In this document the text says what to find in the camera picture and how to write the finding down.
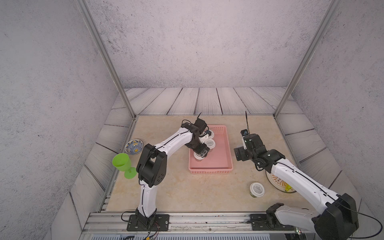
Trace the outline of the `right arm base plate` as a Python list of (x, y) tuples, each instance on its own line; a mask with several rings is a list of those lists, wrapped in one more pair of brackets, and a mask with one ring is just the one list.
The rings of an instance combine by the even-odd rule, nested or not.
[(273, 214), (250, 214), (253, 231), (294, 231), (295, 228), (281, 224)]

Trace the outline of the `yogurt cup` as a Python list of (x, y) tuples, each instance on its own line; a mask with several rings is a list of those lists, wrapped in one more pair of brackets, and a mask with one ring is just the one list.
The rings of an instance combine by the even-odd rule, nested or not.
[(253, 198), (260, 198), (264, 196), (264, 194), (265, 194), (265, 188), (261, 183), (255, 182), (250, 185), (250, 195)]
[(208, 139), (212, 139), (215, 136), (215, 134), (212, 130), (207, 130), (207, 136), (208, 136)]
[(205, 144), (210, 149), (210, 152), (216, 147), (216, 142), (213, 139), (206, 140)]
[(197, 160), (197, 161), (202, 161), (204, 159), (204, 157), (201, 157), (200, 155), (198, 155), (197, 153), (194, 153), (194, 158)]

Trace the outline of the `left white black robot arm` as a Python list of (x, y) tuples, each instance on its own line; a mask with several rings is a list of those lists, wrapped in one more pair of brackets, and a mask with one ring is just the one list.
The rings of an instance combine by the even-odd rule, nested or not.
[(146, 228), (155, 222), (157, 186), (166, 176), (168, 158), (183, 146), (199, 157), (206, 157), (210, 148), (201, 142), (201, 138), (207, 135), (208, 130), (208, 125), (200, 118), (194, 123), (183, 120), (181, 127), (169, 138), (156, 145), (144, 146), (137, 165), (141, 197), (135, 216)]

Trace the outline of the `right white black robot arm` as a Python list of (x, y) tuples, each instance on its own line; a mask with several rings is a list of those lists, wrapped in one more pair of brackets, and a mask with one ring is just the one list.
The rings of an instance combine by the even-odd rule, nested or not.
[(257, 134), (241, 131), (243, 146), (234, 149), (237, 161), (251, 160), (258, 171), (277, 176), (304, 197), (314, 212), (276, 203), (266, 211), (267, 226), (293, 226), (316, 233), (323, 240), (347, 240), (359, 228), (356, 201), (319, 184), (275, 149), (267, 150)]

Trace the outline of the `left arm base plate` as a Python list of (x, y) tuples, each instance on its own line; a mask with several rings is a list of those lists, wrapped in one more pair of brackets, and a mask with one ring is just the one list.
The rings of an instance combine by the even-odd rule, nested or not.
[(128, 232), (160, 231), (169, 230), (170, 215), (154, 214), (148, 219), (142, 215), (130, 215), (127, 225)]

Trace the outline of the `pink perforated plastic basket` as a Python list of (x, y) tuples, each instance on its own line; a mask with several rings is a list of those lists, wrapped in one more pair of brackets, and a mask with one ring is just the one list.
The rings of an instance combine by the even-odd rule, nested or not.
[(216, 146), (208, 155), (198, 161), (194, 151), (189, 150), (189, 170), (191, 174), (228, 174), (233, 170), (227, 127), (225, 125), (208, 125), (214, 132)]

